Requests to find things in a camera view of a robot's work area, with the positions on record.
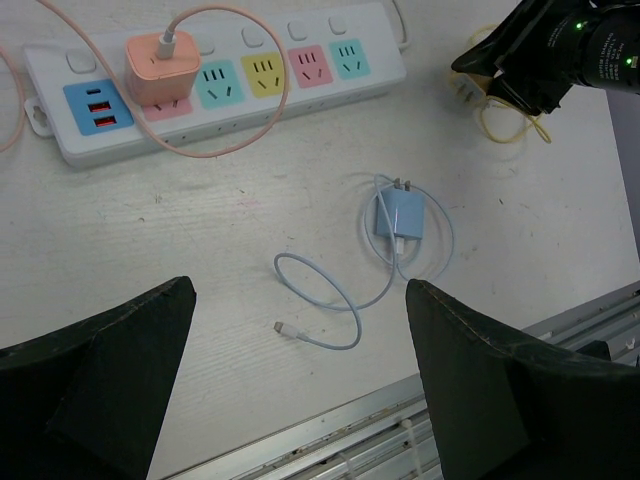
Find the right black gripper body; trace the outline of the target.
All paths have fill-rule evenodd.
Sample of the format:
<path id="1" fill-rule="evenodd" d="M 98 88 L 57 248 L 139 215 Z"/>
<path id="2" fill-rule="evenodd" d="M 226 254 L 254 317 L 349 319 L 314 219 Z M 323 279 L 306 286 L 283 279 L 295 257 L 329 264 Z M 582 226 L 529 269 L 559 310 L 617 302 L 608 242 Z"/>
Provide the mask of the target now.
<path id="1" fill-rule="evenodd" d="M 489 94 L 529 115 L 549 114 L 579 84 L 581 54 L 599 23 L 588 1 L 521 1 L 499 26 Z"/>

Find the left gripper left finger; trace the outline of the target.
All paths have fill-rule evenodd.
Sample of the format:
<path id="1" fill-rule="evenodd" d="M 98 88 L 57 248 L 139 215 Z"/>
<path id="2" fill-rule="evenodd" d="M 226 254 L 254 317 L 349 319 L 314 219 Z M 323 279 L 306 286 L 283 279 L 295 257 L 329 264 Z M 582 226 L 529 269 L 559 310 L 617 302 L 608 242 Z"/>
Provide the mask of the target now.
<path id="1" fill-rule="evenodd" d="M 2 349 L 2 478 L 146 478 L 195 306 L 176 277 Z"/>

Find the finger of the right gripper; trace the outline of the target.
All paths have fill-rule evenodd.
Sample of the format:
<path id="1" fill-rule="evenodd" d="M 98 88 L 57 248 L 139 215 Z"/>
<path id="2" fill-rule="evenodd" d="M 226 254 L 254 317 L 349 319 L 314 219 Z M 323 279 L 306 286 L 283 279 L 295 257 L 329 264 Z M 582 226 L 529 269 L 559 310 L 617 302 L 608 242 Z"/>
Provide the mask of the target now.
<path id="1" fill-rule="evenodd" d="M 493 77 L 498 71 L 511 73 L 520 66 L 514 42 L 520 34 L 517 22 L 503 22 L 483 41 L 463 53 L 451 64 L 456 73 Z"/>

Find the pink charger plug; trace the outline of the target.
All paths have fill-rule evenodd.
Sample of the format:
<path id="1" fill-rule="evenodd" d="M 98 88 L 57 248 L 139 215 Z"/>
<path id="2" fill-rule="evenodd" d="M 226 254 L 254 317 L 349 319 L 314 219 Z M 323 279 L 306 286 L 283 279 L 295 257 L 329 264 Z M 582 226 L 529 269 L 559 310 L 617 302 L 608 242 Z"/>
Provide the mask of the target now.
<path id="1" fill-rule="evenodd" d="M 130 37 L 125 44 L 125 83 L 132 100 L 153 106 L 190 96 L 202 65 L 198 45 L 191 34 L 177 31 L 161 43 L 162 33 Z"/>

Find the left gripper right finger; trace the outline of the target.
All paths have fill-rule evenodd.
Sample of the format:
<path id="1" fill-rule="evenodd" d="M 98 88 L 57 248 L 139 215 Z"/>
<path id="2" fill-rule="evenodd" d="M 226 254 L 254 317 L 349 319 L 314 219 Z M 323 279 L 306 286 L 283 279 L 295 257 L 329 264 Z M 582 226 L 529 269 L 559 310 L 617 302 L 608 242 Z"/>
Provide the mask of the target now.
<path id="1" fill-rule="evenodd" d="M 424 280 L 406 306 L 446 479 L 635 479 L 639 370 L 539 340 Z"/>

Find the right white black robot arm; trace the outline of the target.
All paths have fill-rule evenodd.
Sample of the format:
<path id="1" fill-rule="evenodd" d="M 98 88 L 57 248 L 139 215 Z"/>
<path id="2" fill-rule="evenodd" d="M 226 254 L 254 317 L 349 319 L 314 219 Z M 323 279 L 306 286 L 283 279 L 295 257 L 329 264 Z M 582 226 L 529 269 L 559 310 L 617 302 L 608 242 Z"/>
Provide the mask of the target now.
<path id="1" fill-rule="evenodd" d="M 574 85 L 637 94 L 639 3 L 522 1 L 451 68 L 490 77 L 490 96 L 531 116 L 552 113 Z"/>

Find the white colourful power strip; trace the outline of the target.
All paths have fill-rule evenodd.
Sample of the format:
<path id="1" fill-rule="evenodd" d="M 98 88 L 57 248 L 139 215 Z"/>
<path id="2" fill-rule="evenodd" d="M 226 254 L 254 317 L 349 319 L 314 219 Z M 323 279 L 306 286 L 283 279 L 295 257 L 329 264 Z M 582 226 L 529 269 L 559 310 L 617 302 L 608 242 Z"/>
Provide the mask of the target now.
<path id="1" fill-rule="evenodd" d="M 115 89 L 125 74 L 128 34 L 27 44 L 24 58 L 68 164 L 88 168 L 163 145 L 261 127 L 387 93 L 407 71 L 379 3 L 239 18 L 188 26 L 202 66 L 189 97 L 129 110 Z"/>

